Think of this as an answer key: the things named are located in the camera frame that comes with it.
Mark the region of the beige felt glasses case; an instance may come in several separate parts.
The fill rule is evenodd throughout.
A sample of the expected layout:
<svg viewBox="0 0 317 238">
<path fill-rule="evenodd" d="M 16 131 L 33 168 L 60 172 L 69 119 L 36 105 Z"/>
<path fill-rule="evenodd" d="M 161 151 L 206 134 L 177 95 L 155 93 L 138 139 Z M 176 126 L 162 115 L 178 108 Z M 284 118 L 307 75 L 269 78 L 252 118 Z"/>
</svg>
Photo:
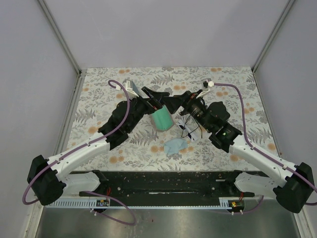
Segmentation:
<svg viewBox="0 0 317 238">
<path fill-rule="evenodd" d="M 151 114 L 151 117 L 157 131 L 167 131 L 174 125 L 173 118 L 166 106 Z"/>
</svg>

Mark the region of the black wire-frame glasses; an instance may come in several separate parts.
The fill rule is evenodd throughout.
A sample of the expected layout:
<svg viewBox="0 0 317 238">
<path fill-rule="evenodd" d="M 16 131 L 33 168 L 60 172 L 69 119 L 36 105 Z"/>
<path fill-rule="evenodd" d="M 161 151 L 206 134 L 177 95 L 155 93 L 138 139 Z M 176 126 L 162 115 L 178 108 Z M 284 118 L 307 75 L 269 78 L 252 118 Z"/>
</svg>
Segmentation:
<svg viewBox="0 0 317 238">
<path fill-rule="evenodd" d="M 182 130 L 181 137 L 188 138 L 191 142 L 197 141 L 202 138 L 202 132 L 200 125 L 191 116 L 187 116 L 185 119 L 179 121 L 179 127 Z"/>
</svg>

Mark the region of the light blue cloth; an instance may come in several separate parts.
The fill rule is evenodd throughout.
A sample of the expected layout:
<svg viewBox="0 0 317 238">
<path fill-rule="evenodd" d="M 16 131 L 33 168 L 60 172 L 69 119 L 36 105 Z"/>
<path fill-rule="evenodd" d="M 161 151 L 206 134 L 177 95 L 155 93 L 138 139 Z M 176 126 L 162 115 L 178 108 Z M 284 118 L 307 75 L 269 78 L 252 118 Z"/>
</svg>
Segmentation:
<svg viewBox="0 0 317 238">
<path fill-rule="evenodd" d="M 164 152 L 167 155 L 179 153 L 180 150 L 188 147 L 187 141 L 182 138 L 174 138 L 164 143 Z"/>
</svg>

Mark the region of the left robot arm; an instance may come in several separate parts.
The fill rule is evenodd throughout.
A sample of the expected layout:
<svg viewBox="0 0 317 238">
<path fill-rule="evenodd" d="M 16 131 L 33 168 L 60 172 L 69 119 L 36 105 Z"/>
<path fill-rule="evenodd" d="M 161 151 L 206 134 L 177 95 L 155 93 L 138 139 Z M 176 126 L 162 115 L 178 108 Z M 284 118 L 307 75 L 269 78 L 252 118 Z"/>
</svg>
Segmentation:
<svg viewBox="0 0 317 238">
<path fill-rule="evenodd" d="M 26 190 L 34 192 L 36 201 L 45 206 L 58 200 L 71 187 L 67 176 L 75 168 L 122 144 L 143 116 L 162 109 L 163 97 L 170 95 L 147 87 L 143 87 L 142 91 L 147 98 L 137 95 L 118 103 L 108 121 L 77 147 L 49 158 L 39 155 L 32 160 Z"/>
</svg>

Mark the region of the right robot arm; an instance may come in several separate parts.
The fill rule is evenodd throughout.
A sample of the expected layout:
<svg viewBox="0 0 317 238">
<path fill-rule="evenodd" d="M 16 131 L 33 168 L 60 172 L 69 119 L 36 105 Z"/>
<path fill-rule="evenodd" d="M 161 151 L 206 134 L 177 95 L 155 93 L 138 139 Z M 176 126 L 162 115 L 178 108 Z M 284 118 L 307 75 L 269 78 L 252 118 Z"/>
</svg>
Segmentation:
<svg viewBox="0 0 317 238">
<path fill-rule="evenodd" d="M 257 148 L 246 133 L 228 123 L 230 114 L 223 102 L 213 102 L 205 106 L 199 99 L 199 93 L 189 91 L 182 95 L 164 96 L 162 101 L 171 114 L 182 107 L 180 114 L 189 114 L 210 133 L 209 140 L 216 148 L 244 159 L 265 174 L 261 177 L 239 172 L 234 178 L 239 191 L 274 198 L 292 213 L 302 210 L 315 189 L 313 172 L 309 165 L 295 165 Z"/>
</svg>

